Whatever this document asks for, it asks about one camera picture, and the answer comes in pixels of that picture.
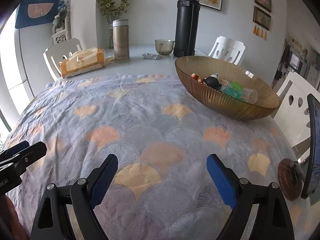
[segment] ginkgo leaf pattern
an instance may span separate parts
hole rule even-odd
[[[98,190],[104,195],[94,208],[109,239],[216,239],[231,208],[207,171],[208,155],[217,154],[239,178],[264,186],[277,182],[282,159],[294,158],[270,117],[231,120],[194,99],[177,76],[49,84],[18,119],[4,150],[23,140],[47,146],[46,156],[7,193],[29,235],[48,184],[72,185],[114,154],[118,171],[106,193]],[[295,235],[307,239],[310,204],[300,198],[287,205]],[[252,210],[242,240],[252,230]]]

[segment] beige thermos bottle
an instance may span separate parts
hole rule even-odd
[[[113,47],[116,63],[126,62],[130,59],[129,20],[113,21]]]

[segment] white tabletop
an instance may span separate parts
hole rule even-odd
[[[106,57],[113,56],[113,49],[106,49]],[[79,74],[67,78],[67,80],[82,80],[114,75],[176,75],[174,62],[177,59],[171,53],[169,56],[161,56],[161,59],[145,59],[142,54],[157,54],[154,45],[130,46],[130,61],[125,63],[113,63],[104,68]],[[197,56],[207,56],[196,49]]]

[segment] amber glass bowl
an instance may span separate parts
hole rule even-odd
[[[267,83],[232,63],[210,57],[188,56],[178,58],[175,66],[182,84],[196,100],[230,118],[260,119],[270,115],[280,105],[279,97]],[[193,73],[203,79],[218,73],[219,79],[236,81],[243,88],[256,90],[258,100],[254,105],[240,101],[192,79]]]

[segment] wooden disc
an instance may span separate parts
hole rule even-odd
[[[297,183],[293,184],[290,176],[290,163],[292,160],[283,159],[278,165],[278,180],[283,195],[290,201],[297,199],[302,190],[302,180],[298,178]]]

